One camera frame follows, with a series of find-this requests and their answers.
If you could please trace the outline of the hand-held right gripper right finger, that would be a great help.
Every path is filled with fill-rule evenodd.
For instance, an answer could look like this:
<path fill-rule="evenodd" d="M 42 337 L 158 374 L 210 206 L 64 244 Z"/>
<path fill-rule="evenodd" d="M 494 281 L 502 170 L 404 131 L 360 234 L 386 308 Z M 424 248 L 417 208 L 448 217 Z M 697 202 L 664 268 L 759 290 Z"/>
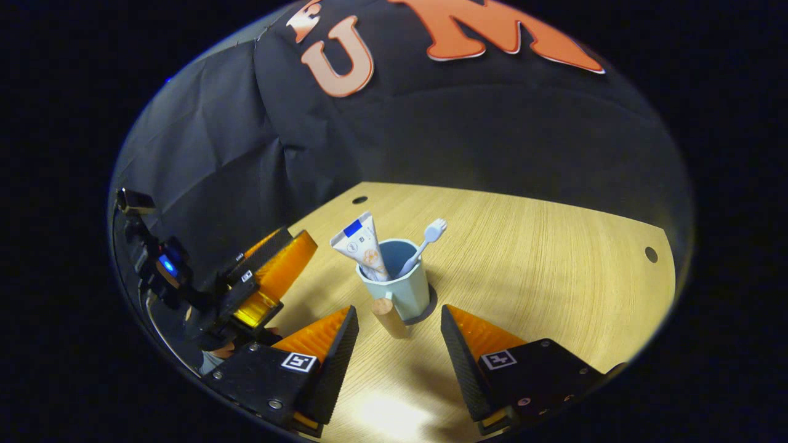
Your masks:
<path fill-rule="evenodd" d="M 536 426 L 607 381 L 555 340 L 521 339 L 456 306 L 442 306 L 441 333 L 465 406 L 484 436 Z"/>

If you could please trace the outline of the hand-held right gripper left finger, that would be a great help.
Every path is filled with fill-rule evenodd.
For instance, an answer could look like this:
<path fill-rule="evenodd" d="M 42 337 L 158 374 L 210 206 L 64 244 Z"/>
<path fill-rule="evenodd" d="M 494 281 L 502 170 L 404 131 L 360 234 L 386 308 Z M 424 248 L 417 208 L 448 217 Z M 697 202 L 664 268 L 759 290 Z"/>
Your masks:
<path fill-rule="evenodd" d="M 203 381 L 271 426 L 321 437 L 336 407 L 358 336 L 348 305 L 271 346 L 253 341 Z"/>

